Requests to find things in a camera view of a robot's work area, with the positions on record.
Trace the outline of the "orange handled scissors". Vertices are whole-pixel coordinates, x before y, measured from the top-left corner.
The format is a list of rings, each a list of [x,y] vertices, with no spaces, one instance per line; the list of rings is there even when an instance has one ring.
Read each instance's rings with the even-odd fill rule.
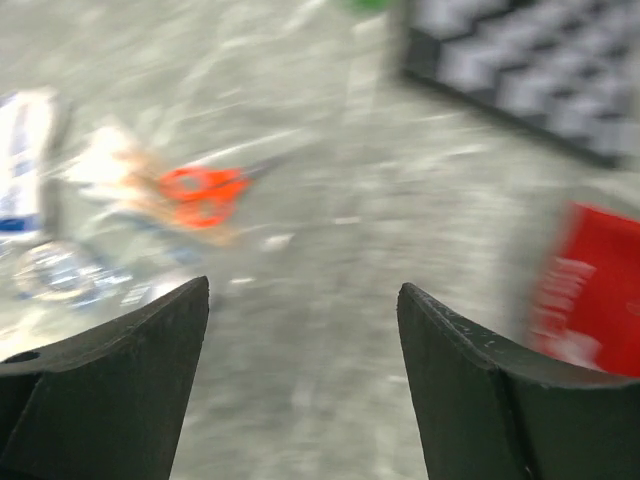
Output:
[[[205,229],[221,225],[251,185],[285,162],[284,157],[260,160],[248,167],[213,169],[184,166],[157,179],[159,191],[174,205],[183,226]]]

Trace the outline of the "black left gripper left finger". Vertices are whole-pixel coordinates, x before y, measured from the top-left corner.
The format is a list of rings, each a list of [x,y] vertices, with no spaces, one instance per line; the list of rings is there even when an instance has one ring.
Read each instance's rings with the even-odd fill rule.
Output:
[[[198,277],[2,361],[2,478],[169,478],[208,316],[209,282]]]

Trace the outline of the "red first aid kit pouch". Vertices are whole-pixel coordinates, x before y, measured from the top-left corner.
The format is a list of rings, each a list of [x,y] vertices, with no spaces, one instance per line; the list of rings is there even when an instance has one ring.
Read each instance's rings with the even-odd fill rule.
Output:
[[[639,222],[572,204],[536,285],[528,347],[574,365],[639,376]]]

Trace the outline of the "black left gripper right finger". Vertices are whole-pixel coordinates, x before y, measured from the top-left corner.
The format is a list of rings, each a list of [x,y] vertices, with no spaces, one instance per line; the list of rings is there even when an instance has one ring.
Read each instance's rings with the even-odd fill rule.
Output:
[[[410,283],[397,321],[430,478],[638,478],[636,379],[532,351]]]

